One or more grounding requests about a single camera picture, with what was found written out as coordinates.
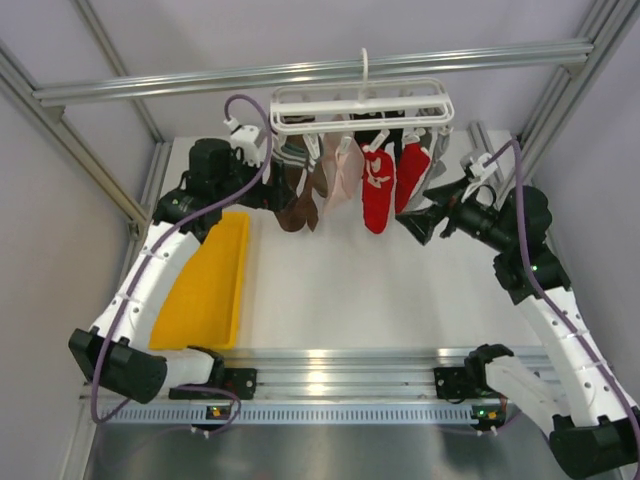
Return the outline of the red santa sock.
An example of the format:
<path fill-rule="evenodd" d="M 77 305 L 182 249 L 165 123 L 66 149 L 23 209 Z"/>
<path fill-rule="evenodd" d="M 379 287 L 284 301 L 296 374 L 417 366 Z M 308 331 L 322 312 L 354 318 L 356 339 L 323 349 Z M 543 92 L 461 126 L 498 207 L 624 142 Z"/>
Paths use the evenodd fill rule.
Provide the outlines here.
<path fill-rule="evenodd" d="M 404 147 L 396 168 L 395 213 L 400 214 L 407 207 L 414 190 L 422 183 L 431 165 L 428 150 L 420 143 L 410 143 Z"/>
<path fill-rule="evenodd" d="M 395 164 L 384 150 L 372 151 L 364 146 L 364 170 L 362 175 L 363 219 L 366 228 L 373 234 L 386 229 L 393 189 Z"/>

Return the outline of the grey sock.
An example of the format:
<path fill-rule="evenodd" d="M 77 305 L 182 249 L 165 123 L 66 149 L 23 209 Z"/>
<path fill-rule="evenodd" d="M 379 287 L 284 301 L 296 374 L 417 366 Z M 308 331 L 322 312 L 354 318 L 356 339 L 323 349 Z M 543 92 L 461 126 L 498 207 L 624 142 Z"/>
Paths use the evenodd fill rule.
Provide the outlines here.
<path fill-rule="evenodd" d="M 438 178 L 446 172 L 446 166 L 443 163 L 443 156 L 450 144 L 451 129 L 427 129 L 420 136 L 420 145 L 429 155 L 430 164 L 419 179 L 418 184 L 414 187 L 409 198 L 405 211 L 418 210 L 424 200 L 423 193 L 429 187 L 432 180 Z"/>

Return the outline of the black sock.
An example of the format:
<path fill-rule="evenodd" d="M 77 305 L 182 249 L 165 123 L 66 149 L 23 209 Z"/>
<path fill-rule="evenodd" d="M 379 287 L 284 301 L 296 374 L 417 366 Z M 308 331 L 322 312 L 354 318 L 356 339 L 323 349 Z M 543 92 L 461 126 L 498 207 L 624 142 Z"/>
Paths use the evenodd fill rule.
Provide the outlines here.
<path fill-rule="evenodd" d="M 392 110 L 385 113 L 386 118 L 404 118 L 404 110 Z M 403 132 L 404 128 L 391 129 L 388 136 L 388 142 L 393 145 L 394 161 L 398 162 L 403 152 Z"/>
<path fill-rule="evenodd" d="M 383 112 L 368 112 L 349 116 L 349 119 L 355 122 L 354 139 L 360 148 L 370 145 L 381 133 L 381 120 L 384 118 Z"/>

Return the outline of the white plastic clip hanger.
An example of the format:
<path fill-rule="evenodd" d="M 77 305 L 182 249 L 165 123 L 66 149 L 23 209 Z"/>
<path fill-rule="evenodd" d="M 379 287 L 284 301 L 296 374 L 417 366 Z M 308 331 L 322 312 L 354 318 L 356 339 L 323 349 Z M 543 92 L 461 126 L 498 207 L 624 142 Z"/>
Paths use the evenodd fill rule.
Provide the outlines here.
<path fill-rule="evenodd" d="M 303 135 L 312 140 L 331 132 L 354 133 L 351 114 L 404 110 L 404 118 L 384 118 L 382 131 L 441 127 L 455 115 L 452 100 L 435 78 L 372 80 L 368 51 L 361 50 L 360 77 L 284 86 L 273 91 L 270 123 L 284 138 Z"/>

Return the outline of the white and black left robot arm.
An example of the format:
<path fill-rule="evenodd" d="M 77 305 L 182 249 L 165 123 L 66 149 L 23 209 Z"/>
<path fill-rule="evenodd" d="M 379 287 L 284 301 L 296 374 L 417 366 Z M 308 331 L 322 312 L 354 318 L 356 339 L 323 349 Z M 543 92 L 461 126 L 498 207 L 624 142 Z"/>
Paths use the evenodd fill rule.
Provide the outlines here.
<path fill-rule="evenodd" d="M 113 299 L 69 349 L 96 397 L 215 397 L 226 384 L 216 319 L 233 321 L 249 220 L 239 204 L 279 212 L 294 196 L 284 166 L 220 138 L 195 141 L 177 185 L 160 197 L 143 246 Z"/>

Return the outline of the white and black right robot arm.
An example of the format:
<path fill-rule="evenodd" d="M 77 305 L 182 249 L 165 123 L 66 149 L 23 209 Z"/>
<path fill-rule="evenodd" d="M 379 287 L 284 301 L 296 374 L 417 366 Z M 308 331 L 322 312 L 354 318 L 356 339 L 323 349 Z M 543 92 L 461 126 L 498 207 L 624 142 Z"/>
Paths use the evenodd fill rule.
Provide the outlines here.
<path fill-rule="evenodd" d="M 546 436 L 572 479 L 639 462 L 639 406 L 615 379 L 579 311 L 571 282 L 547 245 L 548 199 L 532 186 L 514 187 L 496 208 L 466 192 L 470 183 L 426 191 L 430 205 L 397 220 L 422 245 L 440 223 L 494 249 L 495 277 L 539 338 L 563 392 L 556 395 L 501 344 L 482 345 L 464 365 L 469 389 L 512 401 Z"/>

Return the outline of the maroon striped brown sock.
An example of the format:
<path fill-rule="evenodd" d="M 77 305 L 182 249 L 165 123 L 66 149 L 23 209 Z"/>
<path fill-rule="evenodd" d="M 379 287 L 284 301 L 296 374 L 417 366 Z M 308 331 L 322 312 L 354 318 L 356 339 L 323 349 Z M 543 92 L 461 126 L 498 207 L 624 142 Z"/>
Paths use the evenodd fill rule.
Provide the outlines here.
<path fill-rule="evenodd" d="M 327 181 L 321 161 L 318 161 L 312 172 L 307 173 L 298 204 L 311 231 L 316 229 L 319 222 L 318 208 L 313 200 L 313 192 L 318 193 L 322 198 L 327 196 Z"/>
<path fill-rule="evenodd" d="M 302 178 L 303 170 L 296 166 L 284 165 L 275 160 L 277 151 L 274 151 L 272 160 L 272 171 L 269 177 L 270 183 L 286 182 L 286 185 L 293 192 L 293 197 L 285 208 L 275 213 L 275 217 L 285 232 L 293 233 L 307 226 L 314 231 L 317 225 L 317 209 L 311 198 L 309 190 L 310 178 L 307 178 L 305 189 L 301 195 L 297 194 L 297 189 Z"/>

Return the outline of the pink sock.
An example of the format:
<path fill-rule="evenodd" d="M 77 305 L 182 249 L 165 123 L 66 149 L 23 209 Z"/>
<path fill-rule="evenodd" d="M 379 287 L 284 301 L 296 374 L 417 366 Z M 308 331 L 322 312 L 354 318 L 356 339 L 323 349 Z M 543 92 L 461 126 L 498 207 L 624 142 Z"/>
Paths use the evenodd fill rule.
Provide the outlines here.
<path fill-rule="evenodd" d="M 325 134 L 323 147 L 321 163 L 328 187 L 323 214 L 328 215 L 358 192 L 364 155 L 354 136 L 345 132 Z"/>

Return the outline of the yellow plastic tray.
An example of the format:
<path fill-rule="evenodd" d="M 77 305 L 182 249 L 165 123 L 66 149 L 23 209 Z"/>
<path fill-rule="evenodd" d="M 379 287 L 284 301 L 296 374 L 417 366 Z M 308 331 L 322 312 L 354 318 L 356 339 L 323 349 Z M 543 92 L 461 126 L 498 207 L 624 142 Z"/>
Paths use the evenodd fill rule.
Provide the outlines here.
<path fill-rule="evenodd" d="M 152 350 L 215 351 L 236 345 L 250 216 L 228 212 L 188 260 L 151 331 Z"/>

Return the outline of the aluminium top crossbar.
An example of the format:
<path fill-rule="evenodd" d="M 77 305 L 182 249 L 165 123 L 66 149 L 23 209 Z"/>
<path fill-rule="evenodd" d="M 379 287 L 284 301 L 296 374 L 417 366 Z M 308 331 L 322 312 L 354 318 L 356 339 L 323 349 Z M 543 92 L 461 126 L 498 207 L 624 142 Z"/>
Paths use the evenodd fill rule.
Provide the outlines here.
<path fill-rule="evenodd" d="M 36 88 L 33 97 L 44 106 L 62 106 L 324 81 L 377 80 L 470 70 L 583 64 L 594 48 L 594 43 L 589 39 L 578 38 L 383 57 L 360 56 L 347 60 L 125 76 L 45 85 Z"/>

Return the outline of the aluminium right frame post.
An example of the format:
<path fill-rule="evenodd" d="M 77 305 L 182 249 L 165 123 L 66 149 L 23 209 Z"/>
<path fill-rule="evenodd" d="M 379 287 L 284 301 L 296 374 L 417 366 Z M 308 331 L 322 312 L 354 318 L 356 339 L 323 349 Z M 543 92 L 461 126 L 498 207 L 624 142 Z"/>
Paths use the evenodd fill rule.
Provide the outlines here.
<path fill-rule="evenodd" d="M 531 181 L 579 106 L 639 20 L 639 0 L 594 1 L 580 21 L 577 37 L 590 50 L 581 62 L 559 66 L 521 132 L 522 180 Z"/>

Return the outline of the aluminium frame post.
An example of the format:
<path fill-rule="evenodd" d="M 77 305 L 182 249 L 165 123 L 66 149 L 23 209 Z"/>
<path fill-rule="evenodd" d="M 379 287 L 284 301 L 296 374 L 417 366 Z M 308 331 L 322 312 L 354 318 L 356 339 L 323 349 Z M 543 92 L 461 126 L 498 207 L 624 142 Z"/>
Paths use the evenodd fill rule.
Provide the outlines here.
<path fill-rule="evenodd" d="M 521 132 L 522 180 L 531 181 L 579 106 L 639 20 L 639 0 L 594 1 L 580 21 L 577 37 L 590 50 L 581 62 L 559 66 Z"/>
<path fill-rule="evenodd" d="M 1 42 L 1 93 L 44 138 L 63 155 L 74 161 L 125 216 L 129 237 L 140 240 L 149 222 L 149 214 L 126 192 L 99 155 L 89 146 L 65 116 L 65 107 L 45 107 L 35 97 L 37 82 L 10 49 Z"/>

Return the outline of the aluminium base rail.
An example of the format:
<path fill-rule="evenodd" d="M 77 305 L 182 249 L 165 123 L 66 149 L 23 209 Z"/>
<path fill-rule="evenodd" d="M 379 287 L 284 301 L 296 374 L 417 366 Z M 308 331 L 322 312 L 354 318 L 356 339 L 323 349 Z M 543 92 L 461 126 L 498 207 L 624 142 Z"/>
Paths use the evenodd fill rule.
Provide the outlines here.
<path fill-rule="evenodd" d="M 227 367 L 257 370 L 256 403 L 408 403 L 434 401 L 433 370 L 461 366 L 471 350 L 243 348 L 224 357 Z"/>

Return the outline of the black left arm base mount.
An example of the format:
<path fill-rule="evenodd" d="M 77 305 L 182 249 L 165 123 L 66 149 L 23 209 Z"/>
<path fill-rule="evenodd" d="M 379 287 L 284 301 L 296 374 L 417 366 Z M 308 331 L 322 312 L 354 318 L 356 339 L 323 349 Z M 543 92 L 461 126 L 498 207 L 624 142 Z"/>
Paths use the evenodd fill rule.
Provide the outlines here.
<path fill-rule="evenodd" d="M 204 384 L 186 384 L 169 390 L 171 400 L 227 399 L 224 392 L 240 400 L 251 400 L 257 387 L 257 370 L 253 368 L 218 369 Z"/>

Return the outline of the aluminium left frame post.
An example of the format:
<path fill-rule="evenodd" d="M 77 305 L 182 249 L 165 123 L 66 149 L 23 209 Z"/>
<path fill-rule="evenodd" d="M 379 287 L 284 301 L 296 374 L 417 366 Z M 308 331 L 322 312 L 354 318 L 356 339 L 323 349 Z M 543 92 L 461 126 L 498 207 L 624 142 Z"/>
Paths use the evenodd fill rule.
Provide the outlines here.
<path fill-rule="evenodd" d="M 44 138 L 63 155 L 74 161 L 125 216 L 129 237 L 140 240 L 149 222 L 149 214 L 126 192 L 99 155 L 89 146 L 65 116 L 65 107 L 45 107 L 35 97 L 37 82 L 10 49 L 1 42 L 1 93 Z"/>

